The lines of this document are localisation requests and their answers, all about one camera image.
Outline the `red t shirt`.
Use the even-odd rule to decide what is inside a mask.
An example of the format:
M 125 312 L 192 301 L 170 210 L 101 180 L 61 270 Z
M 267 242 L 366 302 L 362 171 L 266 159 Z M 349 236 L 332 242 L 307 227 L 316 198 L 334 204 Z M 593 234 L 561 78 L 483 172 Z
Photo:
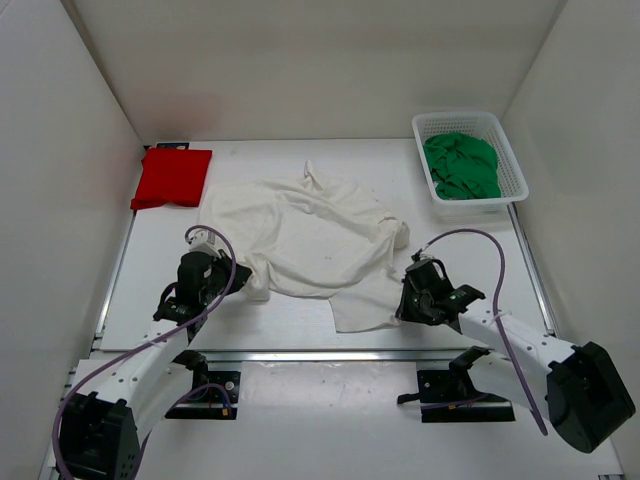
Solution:
M 212 157 L 211 150 L 150 148 L 130 208 L 198 207 Z

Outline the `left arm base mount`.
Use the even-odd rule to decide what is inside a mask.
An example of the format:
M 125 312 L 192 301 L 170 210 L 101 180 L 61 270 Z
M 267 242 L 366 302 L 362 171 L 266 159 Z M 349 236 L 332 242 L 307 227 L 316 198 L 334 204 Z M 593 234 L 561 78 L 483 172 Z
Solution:
M 241 390 L 241 371 L 209 364 L 194 378 L 195 393 L 172 408 L 166 419 L 233 421 L 237 418 Z

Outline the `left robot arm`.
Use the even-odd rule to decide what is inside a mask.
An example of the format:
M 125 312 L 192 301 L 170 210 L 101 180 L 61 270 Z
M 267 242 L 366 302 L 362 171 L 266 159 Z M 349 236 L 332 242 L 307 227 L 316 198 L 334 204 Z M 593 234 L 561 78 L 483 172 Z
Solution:
M 230 412 L 224 386 L 211 382 L 205 357 L 189 346 L 213 307 L 251 275 L 224 251 L 182 256 L 141 344 L 80 380 L 63 400 L 53 431 L 63 478 L 134 478 L 156 424 L 175 406 L 213 390 Z

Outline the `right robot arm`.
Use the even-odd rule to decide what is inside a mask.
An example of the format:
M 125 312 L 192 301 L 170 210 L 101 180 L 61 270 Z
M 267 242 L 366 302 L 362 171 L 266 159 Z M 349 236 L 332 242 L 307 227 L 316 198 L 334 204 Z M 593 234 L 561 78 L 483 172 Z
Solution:
M 419 391 L 398 397 L 425 410 L 499 398 L 530 409 L 571 447 L 591 453 L 636 412 L 610 355 L 536 331 L 494 309 L 480 290 L 454 287 L 442 261 L 413 255 L 396 311 L 405 322 L 446 326 L 475 340 L 447 369 L 421 371 Z

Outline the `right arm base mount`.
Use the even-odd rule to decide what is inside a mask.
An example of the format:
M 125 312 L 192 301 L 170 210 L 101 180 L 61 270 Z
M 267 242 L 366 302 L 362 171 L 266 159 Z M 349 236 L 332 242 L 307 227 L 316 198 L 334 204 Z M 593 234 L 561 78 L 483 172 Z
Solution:
M 490 353 L 489 349 L 472 346 L 446 368 L 418 369 L 418 391 L 399 395 L 396 404 L 418 402 L 422 423 L 513 422 L 515 414 L 507 399 L 479 391 L 471 381 L 473 364 Z

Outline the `green garment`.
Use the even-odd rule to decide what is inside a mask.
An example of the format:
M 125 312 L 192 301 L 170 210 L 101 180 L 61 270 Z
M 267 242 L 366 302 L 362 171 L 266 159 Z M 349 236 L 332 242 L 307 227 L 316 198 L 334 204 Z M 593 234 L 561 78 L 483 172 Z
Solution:
M 423 144 L 436 194 L 443 200 L 481 200 L 502 196 L 498 156 L 486 141 L 460 132 L 428 138 Z

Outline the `white t shirt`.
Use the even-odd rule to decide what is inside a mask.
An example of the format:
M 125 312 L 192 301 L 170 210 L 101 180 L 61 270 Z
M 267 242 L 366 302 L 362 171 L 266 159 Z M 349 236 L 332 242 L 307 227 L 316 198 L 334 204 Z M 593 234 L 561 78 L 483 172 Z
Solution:
M 299 179 L 208 187 L 198 221 L 221 232 L 251 269 L 248 298 L 326 300 L 339 333 L 398 325 L 394 256 L 410 229 L 361 185 L 306 163 Z

